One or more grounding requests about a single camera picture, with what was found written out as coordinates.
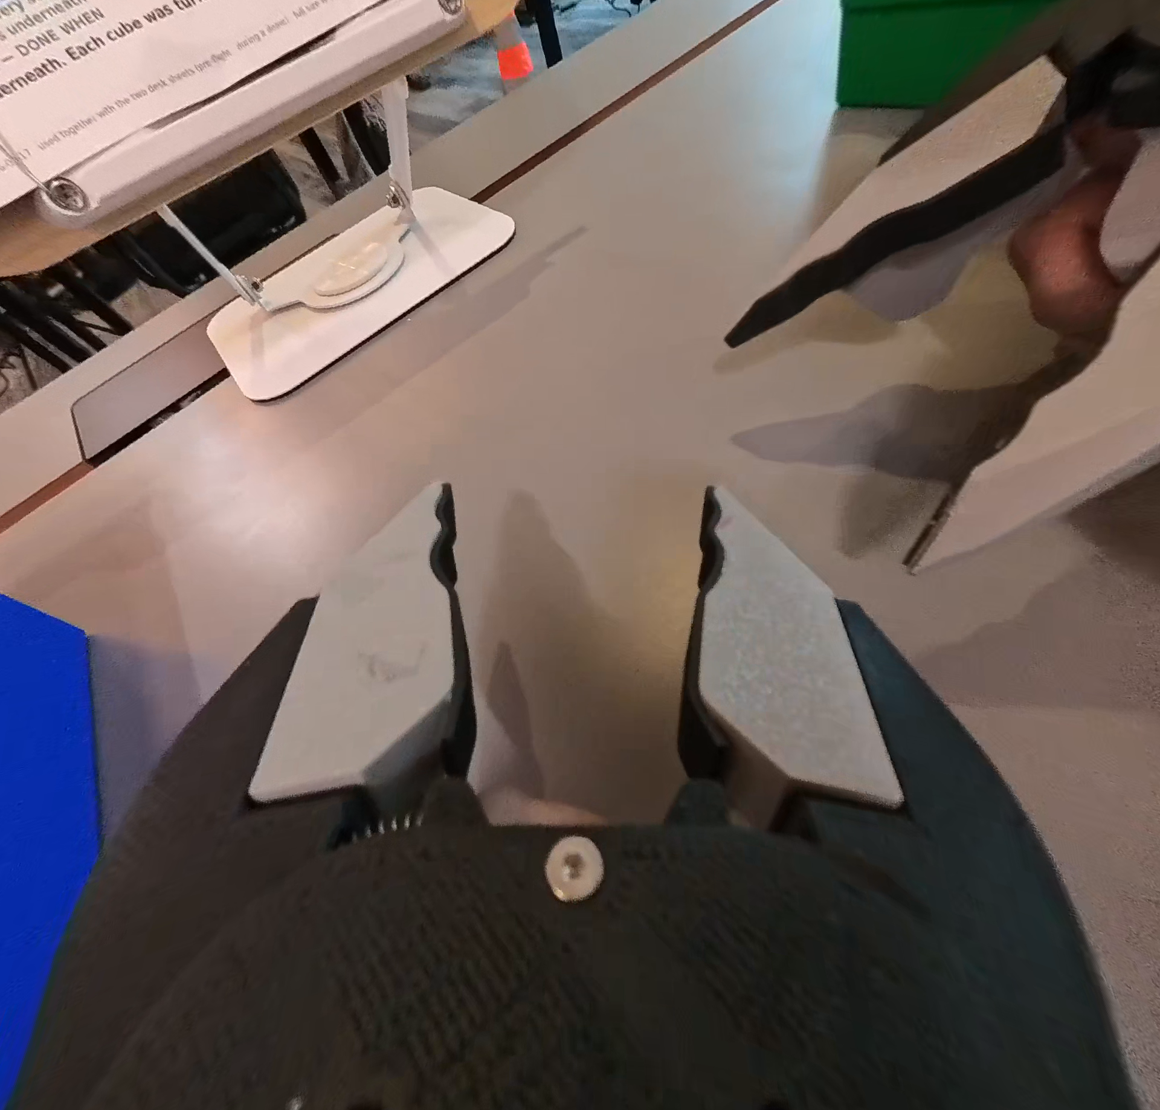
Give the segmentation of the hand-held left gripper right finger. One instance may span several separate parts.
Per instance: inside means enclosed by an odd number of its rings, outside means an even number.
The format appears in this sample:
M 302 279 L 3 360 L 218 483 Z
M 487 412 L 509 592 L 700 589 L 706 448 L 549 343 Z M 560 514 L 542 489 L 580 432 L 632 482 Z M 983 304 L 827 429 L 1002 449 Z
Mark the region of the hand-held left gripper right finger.
M 839 601 L 727 489 L 706 489 L 678 752 L 733 820 L 783 825 L 803 799 L 900 815 L 906 795 Z

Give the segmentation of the printed instruction sheet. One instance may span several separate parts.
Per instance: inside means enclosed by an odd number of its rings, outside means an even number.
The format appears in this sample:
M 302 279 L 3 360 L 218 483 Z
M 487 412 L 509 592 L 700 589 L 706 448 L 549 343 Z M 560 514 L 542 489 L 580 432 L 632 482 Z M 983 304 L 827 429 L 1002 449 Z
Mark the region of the printed instruction sheet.
M 390 1 L 2 0 L 2 204 Z

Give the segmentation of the instruction sheet on stand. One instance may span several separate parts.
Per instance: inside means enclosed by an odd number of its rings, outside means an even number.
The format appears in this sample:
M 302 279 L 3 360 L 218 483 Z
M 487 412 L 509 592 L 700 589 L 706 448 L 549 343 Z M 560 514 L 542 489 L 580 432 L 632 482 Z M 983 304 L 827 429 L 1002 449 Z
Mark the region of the instruction sheet on stand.
M 440 0 L 450 8 L 450 0 Z M 455 26 L 434 0 L 394 0 L 278 59 L 220 95 L 142 128 L 3 205 L 3 275 L 41 272 L 157 213 L 229 285 L 208 337 L 242 394 L 269 403 L 413 313 L 506 247 L 515 220 L 412 173 L 406 74 L 499 24 L 463 0 Z M 174 202 L 289 133 L 380 92 L 390 165 L 387 204 L 309 244 L 273 273 L 228 268 Z

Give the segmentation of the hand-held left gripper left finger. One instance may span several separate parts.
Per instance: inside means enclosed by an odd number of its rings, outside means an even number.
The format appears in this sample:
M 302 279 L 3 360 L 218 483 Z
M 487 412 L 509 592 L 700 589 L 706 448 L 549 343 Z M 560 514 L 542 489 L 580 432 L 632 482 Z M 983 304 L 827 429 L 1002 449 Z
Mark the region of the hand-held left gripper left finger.
M 455 502 L 434 482 L 323 587 L 249 788 L 254 803 L 356 789 L 417 807 L 476 741 Z

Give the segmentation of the green plastic bin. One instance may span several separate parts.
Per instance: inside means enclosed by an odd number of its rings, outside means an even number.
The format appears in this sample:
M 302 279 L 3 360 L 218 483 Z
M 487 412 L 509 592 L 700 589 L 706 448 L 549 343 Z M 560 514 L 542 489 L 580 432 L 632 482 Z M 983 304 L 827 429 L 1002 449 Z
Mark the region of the green plastic bin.
M 841 0 L 837 100 L 938 102 L 1013 33 L 1060 0 Z

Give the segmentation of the orange striped traffic cone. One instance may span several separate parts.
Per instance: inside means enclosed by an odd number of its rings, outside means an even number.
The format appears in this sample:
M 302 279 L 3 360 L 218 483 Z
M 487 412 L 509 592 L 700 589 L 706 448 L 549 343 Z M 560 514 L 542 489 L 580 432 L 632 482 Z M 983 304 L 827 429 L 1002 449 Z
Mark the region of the orange striped traffic cone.
M 521 87 L 534 75 L 530 48 L 515 13 L 510 13 L 493 30 L 501 85 L 506 93 Z

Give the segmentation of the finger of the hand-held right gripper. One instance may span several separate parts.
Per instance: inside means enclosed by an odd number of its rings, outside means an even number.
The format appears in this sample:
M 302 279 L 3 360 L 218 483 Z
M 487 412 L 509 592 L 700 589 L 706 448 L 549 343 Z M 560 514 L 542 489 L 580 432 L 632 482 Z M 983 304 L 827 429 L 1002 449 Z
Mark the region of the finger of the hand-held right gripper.
M 917 572 L 1068 512 L 1158 464 L 1159 266 L 1129 291 L 1109 339 L 1077 377 L 943 501 L 907 554 Z
M 739 347 L 850 292 L 885 319 L 947 297 L 973 253 L 1047 211 L 1059 171 L 1052 45 L 1138 29 L 1158 42 L 1158 0 L 1064 0 L 1019 30 L 923 118 L 775 275 L 726 337 Z

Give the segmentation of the blue plastic bin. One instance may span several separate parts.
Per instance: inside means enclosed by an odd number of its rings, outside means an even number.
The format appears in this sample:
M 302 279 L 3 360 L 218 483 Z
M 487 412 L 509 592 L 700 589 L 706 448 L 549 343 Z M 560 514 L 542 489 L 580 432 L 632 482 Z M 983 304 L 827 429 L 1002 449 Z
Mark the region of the blue plastic bin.
M 2 1033 L 21 1056 L 101 845 L 89 638 L 2 600 Z

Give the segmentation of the person's right hand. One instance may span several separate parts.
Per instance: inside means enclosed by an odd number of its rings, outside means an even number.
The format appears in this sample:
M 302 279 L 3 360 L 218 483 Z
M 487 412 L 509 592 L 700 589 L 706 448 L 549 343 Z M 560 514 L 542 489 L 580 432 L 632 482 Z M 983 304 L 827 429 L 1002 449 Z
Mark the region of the person's right hand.
M 1103 345 L 1124 300 L 1128 286 L 1105 261 L 1102 234 L 1141 134 L 1093 115 L 1073 125 L 1071 142 L 1083 174 L 1046 212 L 1024 221 L 1007 248 L 1035 319 L 1066 351 Z

